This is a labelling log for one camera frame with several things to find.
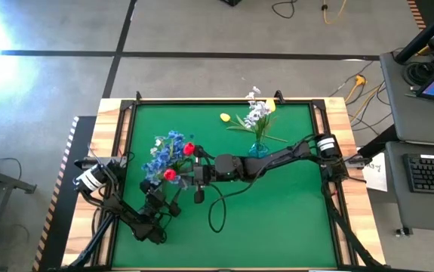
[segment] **yellow tulip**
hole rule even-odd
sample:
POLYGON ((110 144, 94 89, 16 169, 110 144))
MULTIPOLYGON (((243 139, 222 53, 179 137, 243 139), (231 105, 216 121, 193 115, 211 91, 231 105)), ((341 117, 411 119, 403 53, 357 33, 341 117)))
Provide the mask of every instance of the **yellow tulip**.
POLYGON ((270 108, 271 112, 275 112, 275 102, 273 99, 267 99, 265 104, 268 106, 268 108, 270 108))
POLYGON ((230 121, 230 115, 228 115, 226 113, 222 113, 222 114, 220 114, 220 119, 222 119, 222 121, 224 121, 224 122, 228 122, 228 121, 230 121))

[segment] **black keyboard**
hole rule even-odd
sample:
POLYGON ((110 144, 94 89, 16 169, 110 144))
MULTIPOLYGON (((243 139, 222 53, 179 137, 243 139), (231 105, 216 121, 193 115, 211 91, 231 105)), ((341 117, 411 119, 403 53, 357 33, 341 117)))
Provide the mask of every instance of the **black keyboard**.
POLYGON ((434 193, 434 155, 405 154, 403 160, 410 191, 434 193))

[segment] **blue vase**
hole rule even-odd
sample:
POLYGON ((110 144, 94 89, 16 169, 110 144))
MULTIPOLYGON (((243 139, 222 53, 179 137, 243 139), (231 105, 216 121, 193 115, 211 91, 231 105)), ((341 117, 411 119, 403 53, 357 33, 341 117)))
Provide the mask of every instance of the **blue vase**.
POLYGON ((248 155, 254 158, 263 158, 269 154, 269 148, 259 141, 252 144, 252 147, 248 151, 248 155))

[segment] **red rose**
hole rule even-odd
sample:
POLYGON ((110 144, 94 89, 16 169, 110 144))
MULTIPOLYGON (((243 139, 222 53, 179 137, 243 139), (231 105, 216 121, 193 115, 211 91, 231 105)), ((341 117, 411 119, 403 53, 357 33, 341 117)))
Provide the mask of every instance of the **red rose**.
POLYGON ((177 173, 173 169, 166 169, 163 177, 165 177, 167 181, 172 181, 177 177, 177 173))
POLYGON ((185 147, 183 148, 183 154, 186 156, 191 156, 193 154, 193 151, 195 151, 195 144, 192 143, 186 143, 185 147))

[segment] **green table surface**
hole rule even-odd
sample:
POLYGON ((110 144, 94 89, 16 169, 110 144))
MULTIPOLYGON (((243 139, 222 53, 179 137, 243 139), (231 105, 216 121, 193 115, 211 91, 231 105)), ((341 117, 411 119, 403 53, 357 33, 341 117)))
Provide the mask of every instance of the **green table surface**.
MULTIPOLYGON (((177 130, 216 156, 224 153, 247 156, 255 136, 226 130, 219 115, 244 117, 246 104, 140 105, 137 108, 124 200, 135 209, 144 203, 139 183, 141 165, 151 160, 149 149, 155 136, 177 130)), ((271 152, 291 145, 312 133, 308 104, 278 105, 270 135, 288 140, 266 139, 271 152)), ((319 167, 295 162, 267 172, 247 192, 226 200, 226 225, 221 233, 208 226, 208 207, 217 193, 205 188, 205 202, 193 202, 194 188, 179 198, 182 212, 166 228, 166 243, 135 240, 130 228, 120 224, 115 243, 114 267, 335 267, 331 231, 321 194, 319 167)), ((216 184, 223 193, 242 189, 242 182, 216 184)), ((176 187, 167 186, 171 199, 176 187)), ((213 211, 220 226, 221 204, 213 211)))

